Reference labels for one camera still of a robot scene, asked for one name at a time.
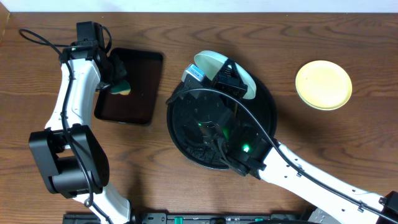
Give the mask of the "green yellow scrub sponge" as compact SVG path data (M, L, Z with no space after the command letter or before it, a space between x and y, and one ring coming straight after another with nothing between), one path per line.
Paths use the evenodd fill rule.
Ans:
M131 91L131 86L127 80L120 81L117 85L113 86L110 90L112 95L128 95Z

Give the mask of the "light green plate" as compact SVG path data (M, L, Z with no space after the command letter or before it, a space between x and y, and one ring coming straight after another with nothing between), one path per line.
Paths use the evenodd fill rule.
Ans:
M227 61L228 57L224 56L218 52L204 50L194 56L195 65L204 72L204 74L210 79L214 79L217 72ZM257 86L252 76L243 69L238 63L236 63L236 68L243 83L248 86L246 94L243 96L245 100L252 100L256 96Z

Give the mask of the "yellow plate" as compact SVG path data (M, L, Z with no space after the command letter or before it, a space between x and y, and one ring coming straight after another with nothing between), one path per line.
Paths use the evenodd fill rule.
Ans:
M299 97L318 110L331 111L351 98L353 85L348 73L339 65L316 60L302 66L295 77Z

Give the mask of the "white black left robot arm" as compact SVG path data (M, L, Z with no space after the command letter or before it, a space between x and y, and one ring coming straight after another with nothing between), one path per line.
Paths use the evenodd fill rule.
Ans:
M109 162L90 129L94 95L104 78L127 72L116 54L97 62L66 55L54 111L29 147L47 190L88 207L100 223L130 223L131 203L109 181Z

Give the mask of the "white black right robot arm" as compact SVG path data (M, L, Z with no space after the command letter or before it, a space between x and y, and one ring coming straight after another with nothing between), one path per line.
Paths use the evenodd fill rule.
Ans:
M397 193L354 187L299 158L274 137L268 89L224 55L205 51L186 68L172 98L187 144L205 144L222 164L302 197L340 223L396 223Z

